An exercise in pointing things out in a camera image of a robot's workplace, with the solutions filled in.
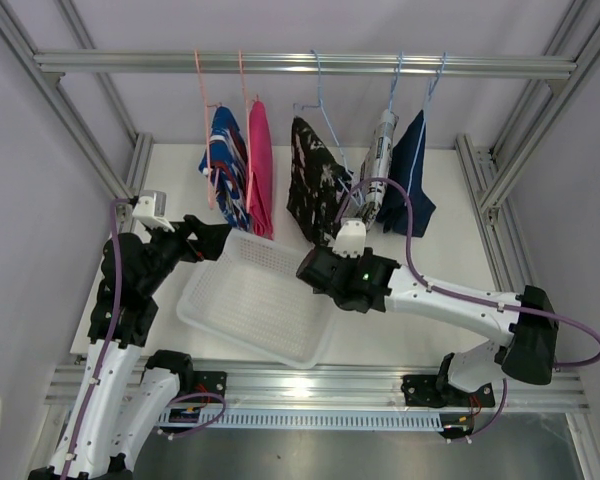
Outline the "white plastic basket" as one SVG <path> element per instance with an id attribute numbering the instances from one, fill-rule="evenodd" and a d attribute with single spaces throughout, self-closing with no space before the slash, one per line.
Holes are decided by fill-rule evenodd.
<path id="1" fill-rule="evenodd" d="M 196 265 L 176 314 L 270 360 L 312 368 L 330 340 L 334 307 L 296 278 L 303 259 L 298 250 L 234 230 L 217 260 Z"/>

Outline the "blue white patterned trousers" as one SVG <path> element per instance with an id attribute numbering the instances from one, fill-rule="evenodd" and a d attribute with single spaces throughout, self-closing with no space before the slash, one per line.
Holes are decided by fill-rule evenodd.
<path id="1" fill-rule="evenodd" d="M 249 231 L 247 148 L 233 113 L 225 106 L 215 110 L 209 149 L 203 154 L 198 169 L 210 179 L 217 206 L 226 222 L 233 228 Z"/>

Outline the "black white patterned trousers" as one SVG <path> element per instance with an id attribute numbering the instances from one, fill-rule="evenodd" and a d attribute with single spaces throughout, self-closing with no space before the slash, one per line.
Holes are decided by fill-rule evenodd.
<path id="1" fill-rule="evenodd" d="M 291 180 L 287 211 L 305 239 L 328 245 L 339 224 L 336 215 L 351 187 L 351 177 L 309 123 L 295 116 L 291 125 Z"/>

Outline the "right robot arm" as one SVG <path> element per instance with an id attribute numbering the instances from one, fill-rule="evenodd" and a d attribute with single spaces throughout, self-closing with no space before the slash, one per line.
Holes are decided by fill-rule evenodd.
<path id="1" fill-rule="evenodd" d="M 443 358 L 432 407 L 458 404 L 499 380 L 536 386 L 552 381 L 559 327 L 539 288 L 528 286 L 516 295 L 436 284 L 371 248 L 343 257 L 330 247 L 315 247 L 296 276 L 344 311 L 415 314 L 484 337 L 484 343 Z"/>

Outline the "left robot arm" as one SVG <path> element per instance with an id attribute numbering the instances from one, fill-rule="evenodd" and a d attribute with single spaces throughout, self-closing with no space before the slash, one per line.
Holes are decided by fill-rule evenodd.
<path id="1" fill-rule="evenodd" d="M 158 312 L 154 293 L 179 263 L 218 260 L 231 228 L 187 215 L 147 231 L 147 242 L 113 231 L 103 247 L 103 278 L 74 408 L 50 462 L 32 470 L 32 479 L 130 479 L 168 406 L 199 400 L 227 407 L 222 393 L 202 386 L 190 355 L 165 349 L 149 357 L 139 390 L 123 401 Z"/>

